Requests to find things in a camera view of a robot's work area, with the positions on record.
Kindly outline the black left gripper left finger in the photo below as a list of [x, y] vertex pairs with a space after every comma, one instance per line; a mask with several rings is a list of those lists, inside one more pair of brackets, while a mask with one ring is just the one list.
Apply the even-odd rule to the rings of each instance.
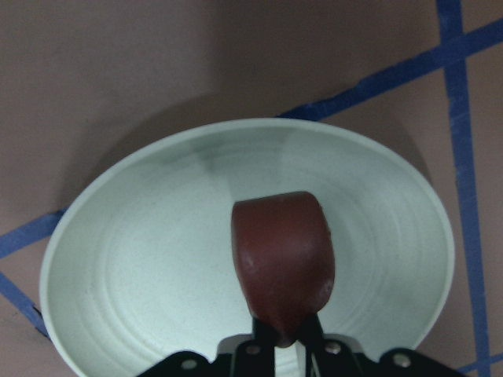
[[252, 338], [251, 353], [274, 353], [280, 336], [272, 326], [254, 317], [252, 319]]

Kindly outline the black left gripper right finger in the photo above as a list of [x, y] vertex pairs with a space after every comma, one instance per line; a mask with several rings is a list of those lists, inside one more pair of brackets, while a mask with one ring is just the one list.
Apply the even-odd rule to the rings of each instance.
[[324, 342], [324, 332], [317, 314], [309, 315], [298, 328], [298, 341], [312, 353]]

